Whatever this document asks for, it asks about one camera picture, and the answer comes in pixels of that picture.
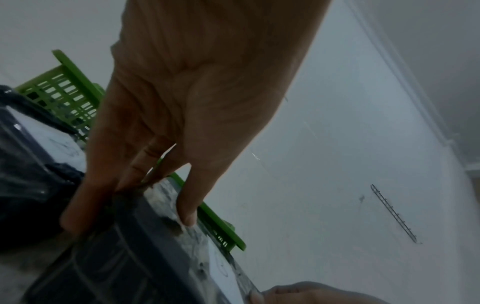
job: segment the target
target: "wall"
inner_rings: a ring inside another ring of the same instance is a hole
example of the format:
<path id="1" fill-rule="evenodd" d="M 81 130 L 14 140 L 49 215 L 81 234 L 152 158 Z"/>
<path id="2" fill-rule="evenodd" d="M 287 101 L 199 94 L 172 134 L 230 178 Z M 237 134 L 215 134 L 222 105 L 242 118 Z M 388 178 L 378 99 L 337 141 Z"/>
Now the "wall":
<path id="1" fill-rule="evenodd" d="M 105 86 L 122 8 L 3 1 L 0 81 L 18 85 L 53 68 L 49 52 L 59 48 Z M 409 239 L 371 184 L 423 244 Z M 234 256 L 260 289 L 314 280 L 392 304 L 460 303 L 461 296 L 472 303 L 479 222 L 469 189 L 336 1 L 277 115 L 206 201 L 246 241 L 246 252 Z"/>

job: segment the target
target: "white label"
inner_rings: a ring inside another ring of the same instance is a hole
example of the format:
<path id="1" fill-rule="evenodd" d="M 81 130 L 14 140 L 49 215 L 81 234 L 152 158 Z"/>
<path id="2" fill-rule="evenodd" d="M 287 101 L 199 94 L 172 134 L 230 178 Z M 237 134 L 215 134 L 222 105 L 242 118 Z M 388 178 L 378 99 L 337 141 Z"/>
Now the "white label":
<path id="1" fill-rule="evenodd" d="M 237 276 L 227 259 L 225 259 L 211 239 L 208 239 L 208 256 L 210 258 L 210 276 L 225 297 L 231 304 L 244 304 L 237 284 Z"/>
<path id="2" fill-rule="evenodd" d="M 7 107 L 7 109 L 55 162 L 67 163 L 78 171 L 86 171 L 85 153 L 70 135 L 47 126 L 11 107 Z"/>

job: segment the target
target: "green plastic basket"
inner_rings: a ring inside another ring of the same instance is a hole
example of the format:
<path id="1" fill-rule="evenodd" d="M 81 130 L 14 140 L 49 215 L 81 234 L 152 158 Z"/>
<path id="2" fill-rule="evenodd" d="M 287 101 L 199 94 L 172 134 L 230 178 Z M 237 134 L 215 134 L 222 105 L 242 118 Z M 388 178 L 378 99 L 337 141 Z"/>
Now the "green plastic basket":
<path id="1" fill-rule="evenodd" d="M 55 50 L 53 55 L 60 61 L 60 66 L 18 86 L 16 90 L 76 128 L 76 137 L 86 142 L 105 90 L 88 80 L 62 51 Z M 184 185 L 176 173 L 171 178 L 180 187 Z M 207 204 L 202 203 L 197 212 L 199 220 L 225 250 L 231 251 L 235 246 L 246 249 L 233 225 L 223 221 Z"/>

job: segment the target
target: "white ceiling trim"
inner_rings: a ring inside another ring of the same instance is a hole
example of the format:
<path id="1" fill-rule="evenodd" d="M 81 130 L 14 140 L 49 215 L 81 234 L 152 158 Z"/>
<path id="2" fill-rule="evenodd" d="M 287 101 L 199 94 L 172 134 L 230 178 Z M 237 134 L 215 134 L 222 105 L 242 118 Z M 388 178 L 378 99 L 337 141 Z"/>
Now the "white ceiling trim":
<path id="1" fill-rule="evenodd" d="M 358 0 L 345 0 L 345 2 L 438 140 L 443 145 L 451 146 L 458 160 L 465 166 L 467 162 L 458 143 L 454 140 L 454 133 L 368 8 Z"/>

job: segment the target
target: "hand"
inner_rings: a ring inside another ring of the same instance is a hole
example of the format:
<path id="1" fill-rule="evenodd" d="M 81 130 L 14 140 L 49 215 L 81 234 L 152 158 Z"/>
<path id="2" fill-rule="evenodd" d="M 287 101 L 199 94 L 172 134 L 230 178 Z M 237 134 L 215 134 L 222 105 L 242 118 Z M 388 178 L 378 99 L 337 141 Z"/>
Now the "hand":
<path id="1" fill-rule="evenodd" d="M 251 304 L 388 304 L 370 295 L 343 291 L 315 282 L 276 286 L 262 294 L 253 292 Z"/>
<path id="2" fill-rule="evenodd" d="M 117 190 L 183 165 L 186 225 L 272 118 L 327 10 L 320 0 L 129 0 L 114 71 L 87 143 L 83 184 L 63 228 L 86 231 Z"/>

